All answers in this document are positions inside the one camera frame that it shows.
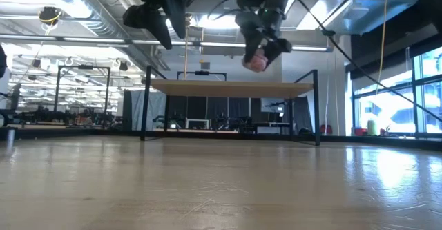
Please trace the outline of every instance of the rope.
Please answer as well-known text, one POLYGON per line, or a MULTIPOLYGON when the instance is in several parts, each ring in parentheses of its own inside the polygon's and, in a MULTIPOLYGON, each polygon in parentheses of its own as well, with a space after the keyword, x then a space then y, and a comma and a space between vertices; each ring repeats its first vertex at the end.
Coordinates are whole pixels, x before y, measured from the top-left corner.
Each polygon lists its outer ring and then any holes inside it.
MULTIPOLYGON (((381 43, 381 64, 379 66, 379 77, 378 77, 379 83, 381 82, 382 67, 384 65, 385 32, 387 30, 387 5, 388 5, 388 0, 385 0, 385 3, 384 3, 384 24, 382 27, 382 43, 381 43)), ((378 95, 378 89, 379 89, 379 84, 376 85, 376 95, 378 95)))

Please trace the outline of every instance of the ceiling fixture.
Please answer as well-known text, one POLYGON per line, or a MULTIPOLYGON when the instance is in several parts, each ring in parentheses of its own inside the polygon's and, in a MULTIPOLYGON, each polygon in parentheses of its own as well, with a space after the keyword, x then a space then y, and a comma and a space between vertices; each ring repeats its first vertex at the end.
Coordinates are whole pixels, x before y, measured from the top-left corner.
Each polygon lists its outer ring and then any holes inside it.
POLYGON ((119 61, 119 69, 121 71, 127 71, 128 70, 127 61, 119 61))
POLYGON ((66 61, 64 61, 64 65, 66 66, 72 66, 73 63, 74 61, 72 60, 72 57, 69 57, 66 61))

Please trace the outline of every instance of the ceiling duct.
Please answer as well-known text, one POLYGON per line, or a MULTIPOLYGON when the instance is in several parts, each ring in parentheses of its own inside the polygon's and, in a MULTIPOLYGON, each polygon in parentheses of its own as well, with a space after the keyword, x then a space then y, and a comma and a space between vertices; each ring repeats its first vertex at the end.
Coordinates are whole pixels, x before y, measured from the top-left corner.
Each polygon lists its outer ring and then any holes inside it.
MULTIPOLYGON (((88 19, 95 19, 99 21, 82 22, 81 24, 98 37, 117 37, 130 38, 130 35, 118 24, 118 22, 111 16, 99 0, 62 0, 67 4, 73 5, 74 8, 88 8, 90 16, 88 19)), ((126 53, 129 57, 134 59, 135 65, 144 70, 146 68, 145 61, 157 68, 157 62, 154 57, 149 57, 138 46, 130 45, 128 48, 118 48, 120 51, 126 53)))
MULTIPOLYGON (((413 6, 417 0, 388 0, 387 20, 413 6)), ((383 23, 385 0, 318 0, 311 8, 324 26, 343 35, 361 35, 383 23)), ((319 25, 310 15, 298 30, 313 30, 319 25)))

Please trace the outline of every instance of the cable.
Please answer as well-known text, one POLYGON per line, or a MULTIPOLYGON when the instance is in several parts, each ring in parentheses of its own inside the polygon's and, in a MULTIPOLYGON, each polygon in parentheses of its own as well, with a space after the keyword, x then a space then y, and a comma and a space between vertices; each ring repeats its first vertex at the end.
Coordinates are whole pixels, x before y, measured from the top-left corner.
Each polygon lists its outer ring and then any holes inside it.
POLYGON ((313 14, 311 13, 309 7, 304 3, 303 0, 298 0, 299 3, 301 3, 301 5, 307 10, 307 12, 315 19, 316 23, 318 23, 318 25, 320 26, 320 28, 323 31, 323 34, 326 35, 329 40, 331 41, 331 43, 339 50, 339 52, 353 65, 355 66, 364 76, 366 76, 366 78, 368 78, 370 81, 374 82, 375 84, 378 84, 379 86, 385 88, 386 90, 390 91, 391 93, 394 93, 395 95, 398 95, 399 97, 403 98, 404 100, 406 100, 407 102, 413 103, 413 105, 416 105, 418 108, 420 108, 422 111, 428 113, 429 115, 433 116, 435 119, 439 120, 440 122, 442 122, 442 119, 440 117, 438 117, 437 115, 435 115, 434 113, 432 113, 431 111, 429 111, 428 109, 426 109, 425 107, 417 104, 416 102, 413 102, 412 100, 408 99, 407 97, 403 96, 402 94, 400 94, 399 92, 396 92, 395 90, 388 88, 384 85, 382 85, 382 83, 376 81, 376 79, 374 79, 373 77, 371 77, 370 75, 368 75, 358 64, 356 64, 354 62, 354 60, 338 45, 338 43, 336 43, 336 41, 334 41, 333 35, 335 34, 335 32, 329 31, 327 30, 324 25, 319 21, 319 19, 313 14))
MULTIPOLYGON (((379 66, 379 77, 378 77, 378 82, 381 82, 381 74, 382 74, 382 67, 384 64, 384 50, 385 50, 385 32, 386 32, 386 27, 387 27, 387 4, 388 4, 388 0, 385 0, 384 3, 384 24, 382 26, 382 43, 381 43, 381 64, 379 66)), ((376 85, 376 95, 378 95, 378 89, 379 89, 379 85, 376 85)))
POLYGON ((210 10, 210 12, 207 14, 207 19, 210 17, 210 15, 213 13, 213 11, 216 9, 216 8, 218 8, 218 6, 221 6, 223 3, 225 3, 226 1, 229 1, 229 0, 221 0, 220 2, 218 2, 217 4, 216 4, 216 6, 214 7, 214 8, 212 8, 212 10, 210 10))

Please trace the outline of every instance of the pink object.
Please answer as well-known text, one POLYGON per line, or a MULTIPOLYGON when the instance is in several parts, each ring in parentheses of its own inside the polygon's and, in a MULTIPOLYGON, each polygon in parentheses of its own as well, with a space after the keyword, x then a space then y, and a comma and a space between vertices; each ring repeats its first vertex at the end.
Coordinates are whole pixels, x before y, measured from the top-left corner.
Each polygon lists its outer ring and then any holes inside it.
POLYGON ((264 56, 264 51, 262 49, 256 50, 255 55, 252 57, 250 62, 244 63, 244 58, 242 59, 242 65, 256 73, 264 71, 267 66, 267 62, 268 59, 264 56))

